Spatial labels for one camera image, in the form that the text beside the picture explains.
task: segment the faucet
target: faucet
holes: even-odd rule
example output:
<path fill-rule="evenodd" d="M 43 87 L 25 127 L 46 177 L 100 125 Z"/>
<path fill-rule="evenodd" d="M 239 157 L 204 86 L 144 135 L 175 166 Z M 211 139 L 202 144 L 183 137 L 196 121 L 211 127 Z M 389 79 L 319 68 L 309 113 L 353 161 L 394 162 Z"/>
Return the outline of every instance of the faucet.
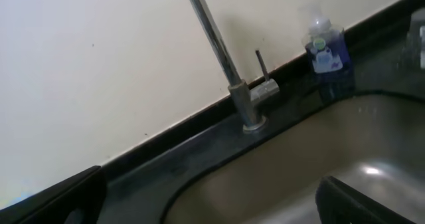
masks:
<path fill-rule="evenodd" d="M 266 81 L 250 90 L 246 81 L 241 79 L 236 71 L 236 67 L 226 49 L 226 45 L 214 22 L 207 2 L 205 0 L 191 0 L 191 3 L 227 77 L 230 96 L 244 122 L 243 130 L 245 132 L 258 130 L 264 126 L 267 119 L 265 116 L 260 115 L 257 106 L 279 93 L 278 84 L 275 80 L 269 78 L 260 51 L 257 50 L 256 55 Z"/>

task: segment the wall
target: wall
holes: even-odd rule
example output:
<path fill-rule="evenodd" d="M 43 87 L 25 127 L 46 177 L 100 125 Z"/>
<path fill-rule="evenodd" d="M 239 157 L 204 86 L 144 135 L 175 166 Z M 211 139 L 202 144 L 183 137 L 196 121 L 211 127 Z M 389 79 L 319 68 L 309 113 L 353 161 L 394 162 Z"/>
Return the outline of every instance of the wall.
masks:
<path fill-rule="evenodd" d="M 303 52 L 311 0 L 207 0 L 247 81 Z M 349 27 L 396 0 L 323 0 Z M 228 95 L 189 0 L 0 0 L 0 208 Z"/>

